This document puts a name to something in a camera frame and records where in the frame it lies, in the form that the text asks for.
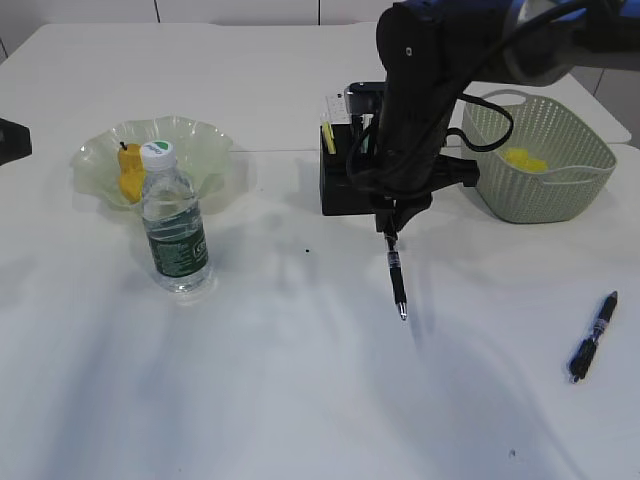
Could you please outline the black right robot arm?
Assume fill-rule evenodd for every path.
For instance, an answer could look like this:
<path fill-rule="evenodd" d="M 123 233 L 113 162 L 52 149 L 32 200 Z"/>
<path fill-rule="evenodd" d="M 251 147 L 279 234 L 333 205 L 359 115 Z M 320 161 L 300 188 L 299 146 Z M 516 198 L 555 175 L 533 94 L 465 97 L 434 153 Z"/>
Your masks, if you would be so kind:
<path fill-rule="evenodd" d="M 636 71 L 636 1 L 403 1 L 376 26 L 386 72 L 369 187 L 397 234 L 441 188 L 440 157 L 472 82 L 547 86 L 575 66 Z"/>

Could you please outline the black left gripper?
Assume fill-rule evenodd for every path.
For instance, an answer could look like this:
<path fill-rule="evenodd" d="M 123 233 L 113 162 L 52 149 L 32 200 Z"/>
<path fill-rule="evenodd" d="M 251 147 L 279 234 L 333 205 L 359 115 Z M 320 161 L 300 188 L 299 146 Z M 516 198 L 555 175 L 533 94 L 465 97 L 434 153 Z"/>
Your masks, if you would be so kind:
<path fill-rule="evenodd" d="M 32 154 L 28 127 L 0 119 L 0 165 L 20 160 Z"/>

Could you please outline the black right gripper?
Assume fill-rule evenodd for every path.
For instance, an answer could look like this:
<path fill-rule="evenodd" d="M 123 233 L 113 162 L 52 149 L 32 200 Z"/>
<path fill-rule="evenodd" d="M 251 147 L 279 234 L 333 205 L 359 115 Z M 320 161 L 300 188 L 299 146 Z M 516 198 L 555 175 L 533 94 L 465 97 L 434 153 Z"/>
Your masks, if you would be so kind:
<path fill-rule="evenodd" d="M 446 148 L 445 139 L 431 138 L 419 146 L 385 146 L 376 152 L 369 190 L 381 196 L 372 198 L 378 233 L 399 233 L 430 207 L 436 191 L 456 184 L 476 186 L 480 177 L 477 162 L 448 155 Z"/>

